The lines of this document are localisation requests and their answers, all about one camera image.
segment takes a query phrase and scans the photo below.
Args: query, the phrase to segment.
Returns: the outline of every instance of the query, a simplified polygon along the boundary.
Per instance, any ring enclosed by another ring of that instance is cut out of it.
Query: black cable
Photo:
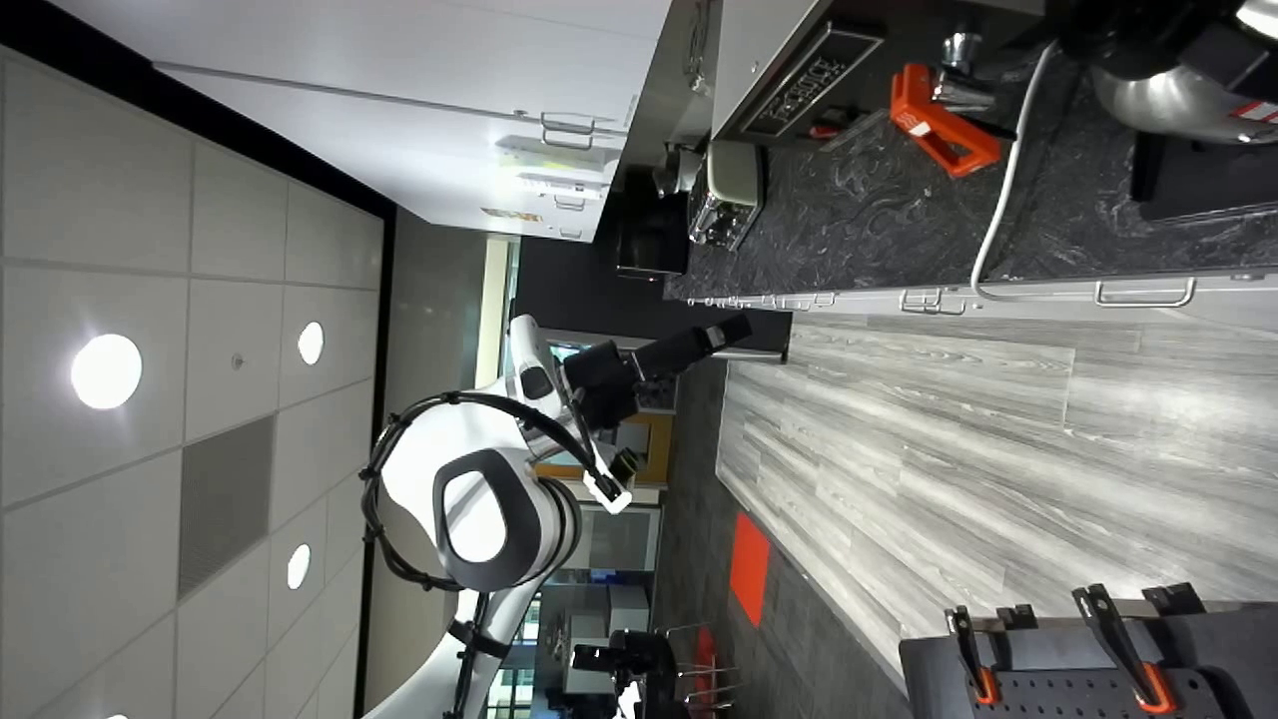
[[[489,627],[489,593],[478,593],[478,602],[477,602],[477,621],[473,621],[473,630],[467,630],[467,649],[465,649],[465,669],[459,669],[459,679],[457,679],[457,714],[467,711],[467,699],[473,699],[473,677],[477,677],[477,658],[478,658],[478,630]]]

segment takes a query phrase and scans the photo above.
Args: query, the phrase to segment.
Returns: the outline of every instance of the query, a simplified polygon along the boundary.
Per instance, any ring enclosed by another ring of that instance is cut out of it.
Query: wooden floor
[[[800,316],[718,478],[888,669],[949,602],[1278,600],[1278,337]]]

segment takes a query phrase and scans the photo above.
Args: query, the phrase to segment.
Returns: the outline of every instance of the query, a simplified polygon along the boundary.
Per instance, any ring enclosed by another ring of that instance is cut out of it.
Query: dark wall
[[[515,316],[527,311],[542,328],[660,339],[692,325],[714,325],[735,311],[663,299],[660,276],[618,276],[607,255],[587,244],[521,244]],[[747,311],[754,351],[787,351],[787,311]]]

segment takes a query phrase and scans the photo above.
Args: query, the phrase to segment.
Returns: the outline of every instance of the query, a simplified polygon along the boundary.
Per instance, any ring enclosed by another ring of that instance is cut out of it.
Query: orange pad
[[[762,623],[766,556],[772,556],[772,544],[762,529],[747,510],[740,510],[731,532],[731,597],[747,612],[751,627]]]

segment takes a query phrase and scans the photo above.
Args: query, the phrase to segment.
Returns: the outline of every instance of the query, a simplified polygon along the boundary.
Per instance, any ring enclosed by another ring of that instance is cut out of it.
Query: recessed light
[[[282,566],[282,585],[290,593],[300,593],[306,585],[306,570],[313,570],[313,548],[300,544],[290,556],[286,556],[286,566]]]
[[[300,337],[296,337],[296,356],[304,364],[320,364],[322,356],[322,325],[306,325]]]
[[[145,356],[127,337],[92,337],[71,359],[71,393],[92,413],[127,405],[140,381]]]

